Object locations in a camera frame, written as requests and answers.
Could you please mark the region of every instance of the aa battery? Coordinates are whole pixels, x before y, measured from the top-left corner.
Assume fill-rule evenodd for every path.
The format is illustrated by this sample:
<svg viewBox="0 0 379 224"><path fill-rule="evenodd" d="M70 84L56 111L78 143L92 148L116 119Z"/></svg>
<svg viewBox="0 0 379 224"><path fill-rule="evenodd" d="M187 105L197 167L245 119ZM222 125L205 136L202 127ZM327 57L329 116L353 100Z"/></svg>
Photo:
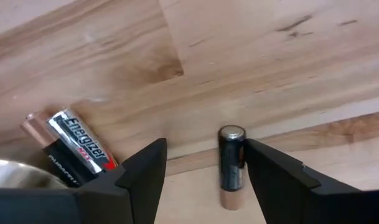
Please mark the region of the aa battery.
<svg viewBox="0 0 379 224"><path fill-rule="evenodd" d="M220 186L227 192L235 192L243 188L245 139L246 131L239 126L224 126L218 132Z"/></svg>
<svg viewBox="0 0 379 224"><path fill-rule="evenodd" d="M73 110L68 108L59 111L47 124L92 174L98 175L116 168L117 163L113 156Z"/></svg>
<svg viewBox="0 0 379 224"><path fill-rule="evenodd" d="M46 111L30 114L21 128L45 152L54 163L58 177L69 187L79 187L95 178L88 169L72 154L70 149L47 128L51 115Z"/></svg>

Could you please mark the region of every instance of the battery label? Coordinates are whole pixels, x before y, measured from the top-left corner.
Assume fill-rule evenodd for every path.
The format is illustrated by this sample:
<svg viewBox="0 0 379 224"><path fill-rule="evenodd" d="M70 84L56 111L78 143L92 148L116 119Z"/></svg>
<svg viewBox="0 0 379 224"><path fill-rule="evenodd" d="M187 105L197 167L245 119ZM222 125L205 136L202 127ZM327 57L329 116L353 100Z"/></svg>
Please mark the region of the battery label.
<svg viewBox="0 0 379 224"><path fill-rule="evenodd" d="M58 112L48 124L93 173L116 168L111 154L101 147L95 135L72 110Z"/></svg>

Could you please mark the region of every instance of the energizer logo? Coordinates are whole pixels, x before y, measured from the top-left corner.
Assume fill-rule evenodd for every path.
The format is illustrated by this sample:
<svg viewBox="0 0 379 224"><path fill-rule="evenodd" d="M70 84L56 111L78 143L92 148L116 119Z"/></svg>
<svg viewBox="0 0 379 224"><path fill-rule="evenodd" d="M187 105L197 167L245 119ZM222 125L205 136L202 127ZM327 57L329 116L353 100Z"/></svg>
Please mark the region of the energizer logo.
<svg viewBox="0 0 379 224"><path fill-rule="evenodd" d="M80 122L76 118L65 120L65 123L69 127L69 129L73 132L73 134L77 137L78 143L82 146L85 146L91 153L95 156L95 158L106 157L105 153L99 147L97 142L95 142L90 135L86 133L86 131L81 127Z"/></svg>
<svg viewBox="0 0 379 224"><path fill-rule="evenodd" d="M78 184L78 182L75 180L75 178L69 174L69 172L66 171L65 168L63 168L63 166L52 156L52 155L48 155L48 157L51 159L51 161L74 183L74 184Z"/></svg>

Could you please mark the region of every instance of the metal bowl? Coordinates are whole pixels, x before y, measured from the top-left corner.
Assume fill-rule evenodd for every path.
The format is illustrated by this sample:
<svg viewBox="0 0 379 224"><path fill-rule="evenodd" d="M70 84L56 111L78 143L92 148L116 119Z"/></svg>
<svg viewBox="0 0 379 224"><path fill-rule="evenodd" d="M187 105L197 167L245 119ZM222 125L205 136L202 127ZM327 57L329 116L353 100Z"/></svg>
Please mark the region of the metal bowl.
<svg viewBox="0 0 379 224"><path fill-rule="evenodd" d="M65 189L56 176L34 166L0 159L0 188Z"/></svg>

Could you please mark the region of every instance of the battery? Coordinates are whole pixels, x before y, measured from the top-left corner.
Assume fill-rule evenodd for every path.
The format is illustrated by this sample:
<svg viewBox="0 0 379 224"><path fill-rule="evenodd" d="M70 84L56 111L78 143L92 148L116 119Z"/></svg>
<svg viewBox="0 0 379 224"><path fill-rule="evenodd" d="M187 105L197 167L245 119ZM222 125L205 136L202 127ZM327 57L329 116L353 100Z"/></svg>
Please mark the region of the battery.
<svg viewBox="0 0 379 224"><path fill-rule="evenodd" d="M48 119L47 124L93 175L99 175L117 167L113 156L100 144L90 128L72 109L59 111Z"/></svg>
<svg viewBox="0 0 379 224"><path fill-rule="evenodd" d="M26 117L21 128L29 135L54 163L58 177L68 187L79 187L95 178L71 150L47 128L47 120L51 117L47 111L32 113Z"/></svg>
<svg viewBox="0 0 379 224"><path fill-rule="evenodd" d="M236 125L224 126L218 132L220 186L228 192L243 188L245 167L243 143L245 139L246 131Z"/></svg>

